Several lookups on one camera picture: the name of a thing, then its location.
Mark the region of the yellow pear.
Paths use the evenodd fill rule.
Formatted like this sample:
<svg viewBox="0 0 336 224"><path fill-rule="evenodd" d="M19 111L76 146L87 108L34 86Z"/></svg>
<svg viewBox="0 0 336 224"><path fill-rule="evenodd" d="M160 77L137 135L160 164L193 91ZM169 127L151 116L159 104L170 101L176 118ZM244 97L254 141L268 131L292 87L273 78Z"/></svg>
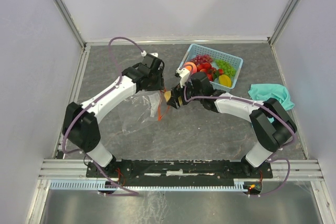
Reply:
<svg viewBox="0 0 336 224"><path fill-rule="evenodd" d="M171 96L172 96L171 91L165 91L164 92L164 98L165 98L166 102L169 102Z"/></svg>

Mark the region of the clear zip top bag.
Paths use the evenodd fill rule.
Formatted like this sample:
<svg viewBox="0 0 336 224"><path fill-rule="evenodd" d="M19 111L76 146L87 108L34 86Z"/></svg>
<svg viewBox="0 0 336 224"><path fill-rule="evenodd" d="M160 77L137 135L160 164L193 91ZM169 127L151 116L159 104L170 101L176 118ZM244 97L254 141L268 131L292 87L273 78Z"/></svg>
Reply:
<svg viewBox="0 0 336 224"><path fill-rule="evenodd" d="M160 121L168 110L163 91L140 91L122 101L117 108L125 135Z"/></svg>

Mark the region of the orange peach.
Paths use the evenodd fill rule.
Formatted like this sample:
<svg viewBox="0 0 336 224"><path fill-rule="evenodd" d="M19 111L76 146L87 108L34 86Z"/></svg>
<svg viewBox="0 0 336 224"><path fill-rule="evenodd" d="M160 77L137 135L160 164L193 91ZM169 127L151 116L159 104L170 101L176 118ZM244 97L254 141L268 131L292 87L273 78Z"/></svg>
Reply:
<svg viewBox="0 0 336 224"><path fill-rule="evenodd" d="M197 72L197 66L195 63L193 62L186 62L183 65L183 68L187 69L188 71L190 71L190 73L196 73Z"/></svg>

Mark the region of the yellow star fruit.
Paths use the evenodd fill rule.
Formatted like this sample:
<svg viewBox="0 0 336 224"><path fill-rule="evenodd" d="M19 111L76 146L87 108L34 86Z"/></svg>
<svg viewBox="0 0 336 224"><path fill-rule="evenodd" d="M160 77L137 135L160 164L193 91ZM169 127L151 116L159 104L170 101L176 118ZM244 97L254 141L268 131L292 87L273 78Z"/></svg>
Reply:
<svg viewBox="0 0 336 224"><path fill-rule="evenodd" d="M232 87L231 78L229 76L227 76L226 74L222 74L218 77L218 83L222 86L226 86L226 87L229 87L229 88Z"/></svg>

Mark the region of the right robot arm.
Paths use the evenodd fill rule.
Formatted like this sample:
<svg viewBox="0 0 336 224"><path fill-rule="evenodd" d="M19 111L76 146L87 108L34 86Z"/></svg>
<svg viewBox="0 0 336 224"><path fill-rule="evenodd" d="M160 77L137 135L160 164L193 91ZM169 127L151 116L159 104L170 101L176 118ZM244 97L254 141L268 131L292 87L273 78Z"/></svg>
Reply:
<svg viewBox="0 0 336 224"><path fill-rule="evenodd" d="M296 139L296 124L278 100L248 100L215 89L203 72L187 72L176 87L164 92L164 98L176 109L198 101L209 111L229 114L251 123L257 143L242 159L241 172L246 177L258 174L260 165Z"/></svg>

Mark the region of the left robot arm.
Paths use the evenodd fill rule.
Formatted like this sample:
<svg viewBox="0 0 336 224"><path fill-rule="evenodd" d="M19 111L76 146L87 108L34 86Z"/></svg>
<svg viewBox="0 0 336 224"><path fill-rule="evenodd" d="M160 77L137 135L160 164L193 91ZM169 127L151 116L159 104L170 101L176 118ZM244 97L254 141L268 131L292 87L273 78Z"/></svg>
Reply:
<svg viewBox="0 0 336 224"><path fill-rule="evenodd" d="M164 63L137 63L119 73L118 78L93 98L66 107L63 122L62 151L82 151L105 177L116 171L115 157L101 143L99 124L117 105L139 91L161 91L164 88Z"/></svg>

